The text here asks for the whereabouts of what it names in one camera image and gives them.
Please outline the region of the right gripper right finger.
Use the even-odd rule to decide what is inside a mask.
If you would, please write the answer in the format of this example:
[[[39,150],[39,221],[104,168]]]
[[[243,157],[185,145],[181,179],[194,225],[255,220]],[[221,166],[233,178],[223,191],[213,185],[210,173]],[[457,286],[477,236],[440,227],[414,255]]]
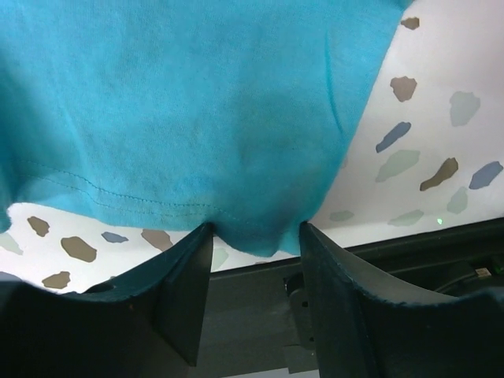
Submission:
[[[502,376],[500,287],[440,294],[377,268],[311,224],[299,237],[321,376]]]

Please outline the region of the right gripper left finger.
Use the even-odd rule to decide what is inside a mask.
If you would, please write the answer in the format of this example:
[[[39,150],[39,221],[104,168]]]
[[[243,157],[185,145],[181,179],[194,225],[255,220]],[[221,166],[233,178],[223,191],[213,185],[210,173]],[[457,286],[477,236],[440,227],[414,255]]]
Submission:
[[[169,250],[63,295],[1,276],[4,377],[185,377],[198,360],[213,254],[203,224]]]

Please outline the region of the teal t shirt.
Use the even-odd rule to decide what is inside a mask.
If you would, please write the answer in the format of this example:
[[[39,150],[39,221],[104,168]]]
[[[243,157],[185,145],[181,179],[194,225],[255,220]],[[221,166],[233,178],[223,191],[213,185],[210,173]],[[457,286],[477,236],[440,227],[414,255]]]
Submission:
[[[407,1],[4,1],[1,229],[34,203],[298,254]]]

